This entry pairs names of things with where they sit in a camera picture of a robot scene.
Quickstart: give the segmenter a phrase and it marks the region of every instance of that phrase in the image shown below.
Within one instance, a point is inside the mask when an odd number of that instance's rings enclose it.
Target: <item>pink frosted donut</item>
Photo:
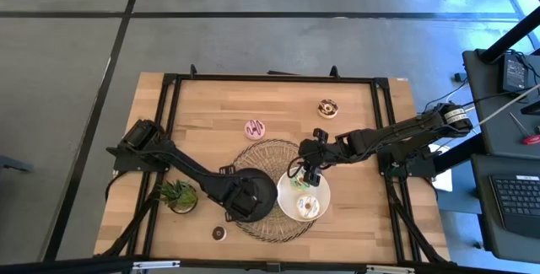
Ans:
[[[250,120],[246,123],[246,126],[244,126],[244,133],[246,134],[246,137],[251,140],[261,139],[264,136],[264,132],[264,124],[258,120]]]

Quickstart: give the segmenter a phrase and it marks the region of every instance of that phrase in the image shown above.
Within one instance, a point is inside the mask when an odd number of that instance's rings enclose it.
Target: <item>sprinkled donut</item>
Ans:
[[[338,104],[330,99],[324,99],[321,101],[317,109],[319,111],[319,115],[325,119],[332,119],[338,114]]]
[[[246,123],[246,126],[244,126],[244,133],[246,134],[246,137],[251,140],[261,139],[264,136],[265,131],[266,127],[264,127],[264,124],[259,120],[250,120]]]

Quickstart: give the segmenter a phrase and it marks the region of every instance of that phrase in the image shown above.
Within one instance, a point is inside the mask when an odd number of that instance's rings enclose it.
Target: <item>wooden tabletop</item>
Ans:
[[[141,74],[127,130],[137,119],[154,118],[162,78],[163,73]],[[392,78],[390,85],[396,120],[414,116],[408,81]],[[382,91],[379,95],[383,120],[387,123]],[[338,103],[339,113],[334,119],[322,119],[317,114],[316,107],[322,98]],[[295,143],[312,138],[316,127],[330,134],[330,142],[337,134],[376,128],[367,84],[186,80],[181,83],[172,139],[184,153],[217,171],[254,143],[243,133],[243,126],[250,119],[264,121],[266,139]],[[386,190],[378,174],[376,156],[357,164],[340,164],[325,171],[325,176],[332,191],[330,207],[297,239],[284,244],[253,239],[234,223],[226,223],[224,209],[198,190],[199,203],[188,214],[175,214],[160,204],[151,256],[236,261],[396,262]],[[165,178],[187,179],[176,169]],[[141,173],[133,172],[111,187],[95,245],[96,254],[108,249],[132,219],[140,180]],[[437,252],[448,259],[433,189],[421,179],[409,179],[408,184],[415,222]],[[405,255],[410,259],[407,230],[401,225]],[[227,229],[227,238],[221,242],[213,240],[211,235],[216,226]],[[146,219],[141,227],[136,252],[141,252],[143,247]]]

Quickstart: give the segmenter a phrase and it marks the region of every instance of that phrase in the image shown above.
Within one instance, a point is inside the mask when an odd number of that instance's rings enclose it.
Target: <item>woven placemat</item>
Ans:
[[[287,170],[289,162],[298,156],[298,145],[285,140],[271,139],[255,143],[236,157],[236,170],[260,169],[267,173],[275,184]],[[310,228],[314,221],[298,222],[281,210],[276,202],[272,211],[262,220],[236,225],[250,236],[267,242],[283,243],[295,239]]]

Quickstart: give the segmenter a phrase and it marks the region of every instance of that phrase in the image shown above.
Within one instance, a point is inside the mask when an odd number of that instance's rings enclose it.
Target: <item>keyboard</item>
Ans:
[[[540,238],[540,175],[492,175],[489,178],[504,228]]]

